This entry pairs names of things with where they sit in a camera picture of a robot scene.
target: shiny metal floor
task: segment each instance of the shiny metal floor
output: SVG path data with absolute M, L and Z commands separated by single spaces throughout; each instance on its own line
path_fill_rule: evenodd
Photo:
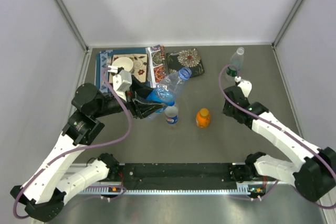
M 51 224 L 324 224 L 320 209 L 288 185 L 259 202 L 229 196 L 77 196 Z

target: white wall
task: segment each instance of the white wall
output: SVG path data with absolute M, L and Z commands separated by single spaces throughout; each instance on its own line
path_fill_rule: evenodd
M 304 136 L 336 150 L 336 0 L 305 0 L 278 54 Z
M 0 223 L 55 144 L 83 58 L 53 0 L 0 0 Z
M 296 0 L 64 0 L 90 46 L 271 43 Z

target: orange juice bottle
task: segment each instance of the orange juice bottle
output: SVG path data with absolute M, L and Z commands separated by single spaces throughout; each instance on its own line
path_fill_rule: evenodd
M 208 109 L 206 108 L 202 108 L 196 116 L 196 124 L 198 127 L 200 128 L 205 128 L 208 127 L 208 125 L 210 124 L 210 112 Z

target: gray table surface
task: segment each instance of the gray table surface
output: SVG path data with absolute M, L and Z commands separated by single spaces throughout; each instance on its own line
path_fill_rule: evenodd
M 224 98 L 217 83 L 218 73 L 229 62 L 237 46 L 197 48 L 202 55 L 205 74 L 186 83 L 178 99 L 180 121 L 175 129 L 167 125 L 164 117 L 153 122 L 134 120 L 134 129 L 125 141 L 103 149 L 85 151 L 77 163 L 85 163 L 90 157 L 97 157 L 103 152 L 113 153 L 123 163 L 242 162 L 248 154 L 257 151 L 275 158 L 286 158 L 266 139 L 222 114 Z M 167 47 L 166 51 L 181 49 Z M 93 50 L 86 81 L 94 81 L 95 55 L 100 50 Z M 242 75 L 253 84 L 250 102 L 261 102 L 282 123 L 297 132 L 271 46 L 245 46 L 245 52 Z M 195 123 L 196 113 L 202 107 L 208 108 L 212 114 L 211 124 L 205 129 L 198 128 Z M 114 140 L 122 136 L 128 127 L 123 113 L 99 120 L 106 126 L 95 143 Z M 248 202 L 222 195 L 145 195 L 124 196 L 106 203 L 88 199 L 88 196 L 76 196 L 61 215 L 64 217 L 51 223 L 326 223 L 320 209 L 287 185 L 275 188 L 262 202 Z
M 166 47 L 173 52 L 190 47 Z M 244 79 L 253 85 L 250 102 L 259 101 L 284 125 L 297 132 L 296 123 L 280 76 L 271 46 L 244 46 L 245 61 L 241 71 Z M 275 158 L 286 158 L 282 152 L 246 126 L 222 114 L 224 97 L 218 87 L 218 74 L 229 63 L 237 46 L 197 47 L 205 73 L 191 78 L 178 98 L 179 122 L 171 129 L 164 116 L 155 121 L 133 120 L 131 135 L 123 142 L 94 149 L 81 154 L 77 163 L 85 163 L 103 152 L 112 153 L 122 163 L 210 163 L 243 162 L 246 156 L 257 151 Z M 86 82 L 94 82 L 96 54 L 94 49 L 89 63 Z M 224 87 L 232 85 L 223 79 Z M 200 129 L 195 118 L 201 108 L 208 108 L 212 121 Z M 121 137 L 128 128 L 124 113 L 99 119 L 105 128 L 95 144 Z

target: water bottle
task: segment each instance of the water bottle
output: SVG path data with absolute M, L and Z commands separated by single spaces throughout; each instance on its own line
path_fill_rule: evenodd
M 232 55 L 230 64 L 234 65 L 238 70 L 240 70 L 242 68 L 243 61 L 244 61 L 244 48 L 239 47 L 237 51 Z M 226 69 L 225 77 L 228 81 L 234 81 L 236 76 L 237 76 L 237 70 L 235 68 L 228 67 Z
M 191 74 L 190 68 L 184 67 L 178 72 L 167 75 L 156 85 L 156 88 L 149 94 L 147 100 L 163 102 L 168 106 L 172 106 L 176 98 L 181 94 L 184 83 L 190 78 Z M 151 114 L 147 119 L 154 119 L 162 111 L 164 109 L 157 110 L 156 113 Z
M 168 124 L 170 124 L 170 125 L 176 125 L 176 123 L 179 120 L 177 103 L 174 103 L 172 106 L 168 106 L 164 110 L 164 114 L 166 116 L 166 122 Z

